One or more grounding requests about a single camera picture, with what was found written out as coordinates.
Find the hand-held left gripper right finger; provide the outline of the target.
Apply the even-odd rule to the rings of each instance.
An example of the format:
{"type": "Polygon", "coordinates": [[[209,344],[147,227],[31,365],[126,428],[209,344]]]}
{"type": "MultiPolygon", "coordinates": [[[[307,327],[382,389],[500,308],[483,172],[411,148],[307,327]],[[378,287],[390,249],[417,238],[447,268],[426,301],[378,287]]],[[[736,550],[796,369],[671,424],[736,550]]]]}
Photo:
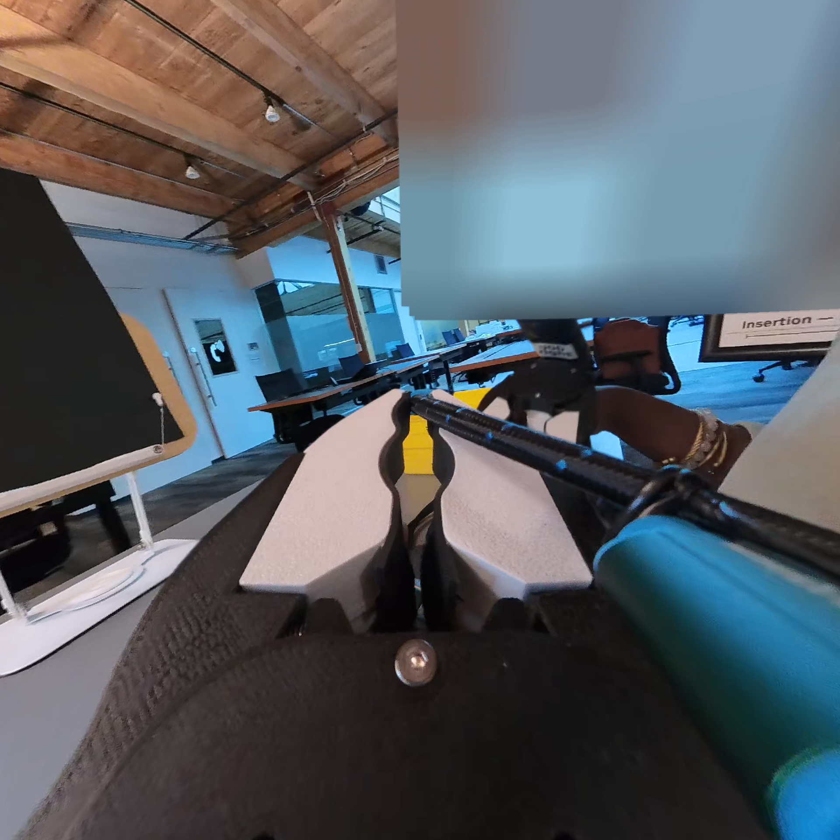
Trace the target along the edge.
{"type": "Polygon", "coordinates": [[[480,630],[502,600],[592,587],[593,577],[540,473],[458,436],[457,398],[428,420],[439,482],[422,553],[422,603],[434,631],[480,630]]]}

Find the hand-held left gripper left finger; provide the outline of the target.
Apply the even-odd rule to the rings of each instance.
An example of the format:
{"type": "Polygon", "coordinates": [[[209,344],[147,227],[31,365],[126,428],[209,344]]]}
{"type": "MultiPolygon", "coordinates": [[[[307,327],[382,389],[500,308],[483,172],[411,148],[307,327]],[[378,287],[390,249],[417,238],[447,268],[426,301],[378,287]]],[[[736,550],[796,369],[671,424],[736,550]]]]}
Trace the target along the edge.
{"type": "Polygon", "coordinates": [[[410,397],[395,389],[304,453],[239,585],[333,599],[356,629],[414,624],[414,572],[396,483],[410,397]]]}

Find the yellow plastic bin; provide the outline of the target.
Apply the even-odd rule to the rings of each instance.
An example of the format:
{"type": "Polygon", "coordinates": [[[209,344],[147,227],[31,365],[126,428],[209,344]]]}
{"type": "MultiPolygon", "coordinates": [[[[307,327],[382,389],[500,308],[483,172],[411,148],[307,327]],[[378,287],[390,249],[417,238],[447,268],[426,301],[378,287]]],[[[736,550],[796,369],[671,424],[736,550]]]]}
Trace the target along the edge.
{"type": "MultiPolygon", "coordinates": [[[[490,388],[474,388],[455,393],[455,399],[477,408],[490,388]]],[[[434,444],[427,420],[414,413],[410,416],[408,435],[403,441],[404,472],[411,476],[434,474],[434,444]]]]}

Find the person's right forearm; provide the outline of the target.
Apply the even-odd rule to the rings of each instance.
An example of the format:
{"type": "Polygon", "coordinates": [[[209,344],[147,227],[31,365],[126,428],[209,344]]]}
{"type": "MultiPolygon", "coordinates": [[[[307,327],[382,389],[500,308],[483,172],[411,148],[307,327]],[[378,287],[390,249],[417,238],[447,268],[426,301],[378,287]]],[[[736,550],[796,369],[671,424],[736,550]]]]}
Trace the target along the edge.
{"type": "Polygon", "coordinates": [[[757,436],[761,425],[750,423],[721,423],[715,446],[705,464],[710,484],[718,488],[743,452],[757,436]]]}

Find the person's right hand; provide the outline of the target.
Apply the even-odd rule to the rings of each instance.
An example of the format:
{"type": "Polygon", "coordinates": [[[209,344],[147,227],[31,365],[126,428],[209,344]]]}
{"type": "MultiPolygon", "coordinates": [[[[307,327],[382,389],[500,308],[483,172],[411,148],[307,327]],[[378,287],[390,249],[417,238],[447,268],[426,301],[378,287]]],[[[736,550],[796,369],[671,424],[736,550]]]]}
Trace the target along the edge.
{"type": "Polygon", "coordinates": [[[595,390],[593,433],[611,433],[641,455],[678,463],[695,444],[700,419],[694,412],[620,386],[595,390]]]}

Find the wooden office desk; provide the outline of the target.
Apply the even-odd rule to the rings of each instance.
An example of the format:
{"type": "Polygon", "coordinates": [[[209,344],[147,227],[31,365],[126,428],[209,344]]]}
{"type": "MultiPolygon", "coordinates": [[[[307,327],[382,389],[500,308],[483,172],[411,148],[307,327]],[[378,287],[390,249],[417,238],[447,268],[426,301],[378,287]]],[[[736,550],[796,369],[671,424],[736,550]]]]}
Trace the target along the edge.
{"type": "Polygon", "coordinates": [[[472,371],[489,371],[501,369],[511,364],[523,361],[538,359],[531,342],[522,340],[512,343],[500,344],[491,349],[470,357],[463,363],[454,364],[450,367],[452,374],[469,373],[472,371]]]}
{"type": "Polygon", "coordinates": [[[359,380],[343,381],[284,396],[279,400],[268,401],[248,409],[249,413],[267,413],[279,417],[300,406],[309,406],[315,413],[326,414],[331,407],[355,402],[364,397],[377,397],[384,392],[401,389],[414,383],[424,374],[442,371],[448,383],[452,382],[450,365],[452,355],[447,351],[426,353],[409,360],[393,362],[381,367],[377,372],[359,380]]]}

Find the brown office chair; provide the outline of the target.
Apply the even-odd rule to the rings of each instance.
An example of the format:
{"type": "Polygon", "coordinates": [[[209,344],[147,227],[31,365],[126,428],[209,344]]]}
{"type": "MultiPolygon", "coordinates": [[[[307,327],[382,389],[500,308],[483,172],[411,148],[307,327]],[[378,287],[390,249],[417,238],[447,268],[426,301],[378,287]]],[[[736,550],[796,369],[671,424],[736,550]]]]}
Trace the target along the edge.
{"type": "Polygon", "coordinates": [[[670,316],[620,318],[594,333],[595,384],[622,386],[651,396],[672,396],[681,380],[668,348],[670,316]]]}

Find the white door with window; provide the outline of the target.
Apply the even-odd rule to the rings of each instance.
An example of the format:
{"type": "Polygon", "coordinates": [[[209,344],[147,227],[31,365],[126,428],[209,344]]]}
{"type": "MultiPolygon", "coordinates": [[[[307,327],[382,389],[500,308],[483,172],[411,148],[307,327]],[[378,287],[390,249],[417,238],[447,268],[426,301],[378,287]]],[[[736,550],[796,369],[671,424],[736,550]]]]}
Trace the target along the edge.
{"type": "Polygon", "coordinates": [[[265,413],[257,376],[277,367],[265,324],[250,292],[165,288],[202,417],[226,459],[265,443],[273,426],[265,413]]]}

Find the black office chair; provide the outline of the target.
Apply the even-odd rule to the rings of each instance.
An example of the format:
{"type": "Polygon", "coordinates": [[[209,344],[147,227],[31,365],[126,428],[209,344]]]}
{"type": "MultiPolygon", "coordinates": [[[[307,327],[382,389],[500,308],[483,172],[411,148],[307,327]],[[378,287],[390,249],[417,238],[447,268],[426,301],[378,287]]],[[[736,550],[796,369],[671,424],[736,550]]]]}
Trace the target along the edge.
{"type": "Polygon", "coordinates": [[[308,384],[294,369],[258,375],[255,381],[264,397],[264,404],[282,402],[308,390],[308,384]]]}

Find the framed white sign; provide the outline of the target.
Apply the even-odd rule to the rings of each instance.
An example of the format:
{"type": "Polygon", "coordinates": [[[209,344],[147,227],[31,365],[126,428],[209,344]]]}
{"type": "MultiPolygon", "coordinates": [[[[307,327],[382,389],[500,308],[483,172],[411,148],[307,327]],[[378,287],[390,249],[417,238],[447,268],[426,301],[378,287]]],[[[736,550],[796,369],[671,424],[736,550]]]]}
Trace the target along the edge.
{"type": "Polygon", "coordinates": [[[839,330],[839,310],[708,314],[699,362],[821,359],[839,330]]]}

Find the wooden support column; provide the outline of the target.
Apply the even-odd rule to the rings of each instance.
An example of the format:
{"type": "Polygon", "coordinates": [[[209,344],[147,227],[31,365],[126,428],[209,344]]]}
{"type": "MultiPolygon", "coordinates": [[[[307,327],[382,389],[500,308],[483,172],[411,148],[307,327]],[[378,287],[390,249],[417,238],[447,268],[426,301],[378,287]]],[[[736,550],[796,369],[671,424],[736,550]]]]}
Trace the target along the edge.
{"type": "Polygon", "coordinates": [[[329,243],[329,251],[339,280],[339,288],[356,352],[363,363],[371,363],[375,360],[375,352],[364,315],[360,291],[354,278],[349,247],[344,233],[343,216],[333,202],[322,203],[320,212],[322,227],[329,243]]]}

